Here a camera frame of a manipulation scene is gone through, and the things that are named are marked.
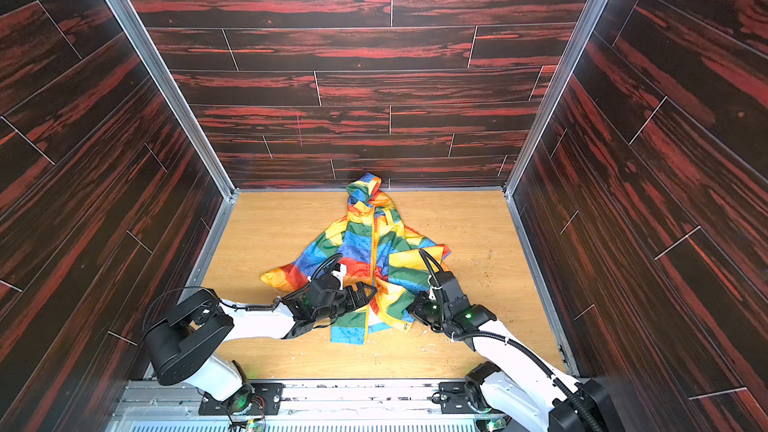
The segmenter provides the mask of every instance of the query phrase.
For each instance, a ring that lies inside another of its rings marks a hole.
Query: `wooden floor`
[[[446,263],[469,300],[494,312],[544,360],[563,368],[501,191],[389,192],[405,224],[453,250]],[[346,214],[340,192],[244,193],[203,285],[238,302],[277,296],[260,274],[287,264]],[[332,344],[328,329],[281,341],[243,339],[218,353],[251,378],[460,378],[484,361],[420,324],[386,330],[363,346]]]

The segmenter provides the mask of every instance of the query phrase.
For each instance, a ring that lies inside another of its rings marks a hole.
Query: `back wall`
[[[500,186],[586,0],[132,0],[241,188]]]

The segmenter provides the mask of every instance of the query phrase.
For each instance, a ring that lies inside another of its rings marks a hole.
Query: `side wall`
[[[500,186],[586,0],[131,0],[235,186]]]
[[[514,193],[628,430],[768,430],[766,5],[610,0]]]
[[[100,430],[221,196],[102,0],[0,0],[0,115],[0,429]]]

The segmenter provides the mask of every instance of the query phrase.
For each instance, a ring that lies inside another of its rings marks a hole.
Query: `colorful checkered jacket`
[[[429,289],[428,273],[418,249],[438,261],[450,251],[402,223],[392,200],[379,190],[381,179],[365,174],[346,187],[350,194],[346,217],[329,226],[293,263],[275,268],[261,280],[292,292],[326,258],[343,255],[344,285],[375,282],[379,291],[371,303],[341,316],[331,327],[331,341],[364,344],[369,333],[386,328],[407,331],[413,317],[406,308],[420,291]]]

